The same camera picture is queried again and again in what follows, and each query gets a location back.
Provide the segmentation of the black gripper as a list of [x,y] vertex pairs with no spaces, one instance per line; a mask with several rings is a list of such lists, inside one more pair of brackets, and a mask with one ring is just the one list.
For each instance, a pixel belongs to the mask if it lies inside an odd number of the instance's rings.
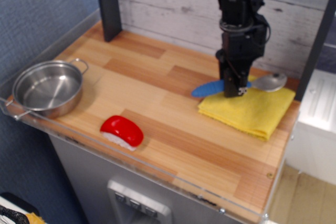
[[216,58],[226,98],[240,97],[247,92],[250,68],[264,55],[266,36],[267,26],[263,24],[243,32],[222,33],[222,48],[216,52]]

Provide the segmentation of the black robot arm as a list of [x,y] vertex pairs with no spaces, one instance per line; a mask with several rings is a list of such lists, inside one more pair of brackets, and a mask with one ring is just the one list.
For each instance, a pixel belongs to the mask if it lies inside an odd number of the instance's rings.
[[222,47],[216,52],[224,96],[240,97],[247,92],[253,62],[262,57],[270,27],[258,10],[264,0],[218,0],[222,12],[219,26]]

